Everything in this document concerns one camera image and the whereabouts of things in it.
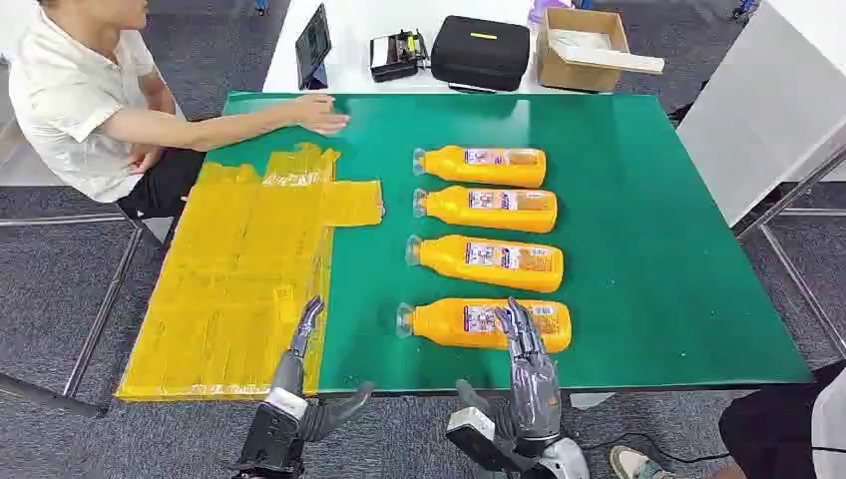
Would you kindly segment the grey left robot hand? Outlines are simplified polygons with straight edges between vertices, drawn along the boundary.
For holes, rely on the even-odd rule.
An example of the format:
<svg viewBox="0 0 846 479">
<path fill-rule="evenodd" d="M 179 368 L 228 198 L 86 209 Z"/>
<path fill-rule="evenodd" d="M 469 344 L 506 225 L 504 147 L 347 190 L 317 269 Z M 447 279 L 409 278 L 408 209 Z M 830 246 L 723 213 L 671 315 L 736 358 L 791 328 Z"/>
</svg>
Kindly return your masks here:
<svg viewBox="0 0 846 479">
<path fill-rule="evenodd" d="M 273 413 L 274 424 L 282 425 L 294 439 L 304 442 L 318 442 L 328 436 L 365 404 L 374 389 L 372 382 L 364 382 L 349 398 L 337 404 L 321 404 L 302 396 L 304 356 L 317 317 L 323 309 L 324 302 L 319 295 L 305 304 L 289 347 L 281 355 L 269 392 L 262 401 Z"/>
</svg>

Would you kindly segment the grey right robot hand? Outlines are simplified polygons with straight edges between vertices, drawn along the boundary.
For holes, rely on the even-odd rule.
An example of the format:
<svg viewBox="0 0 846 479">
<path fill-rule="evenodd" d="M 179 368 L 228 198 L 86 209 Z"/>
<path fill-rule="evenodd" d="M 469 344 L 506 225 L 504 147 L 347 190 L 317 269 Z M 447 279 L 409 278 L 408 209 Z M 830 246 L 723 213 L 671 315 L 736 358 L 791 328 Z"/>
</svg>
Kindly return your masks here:
<svg viewBox="0 0 846 479">
<path fill-rule="evenodd" d="M 494 313 L 505 334 L 510 358 L 511 399 L 507 410 L 492 406 L 465 379 L 456 389 L 465 403 L 494 421 L 498 434 L 523 457 L 535 458 L 561 437 L 561 394 L 557 367 L 531 312 L 513 297 Z"/>
</svg>

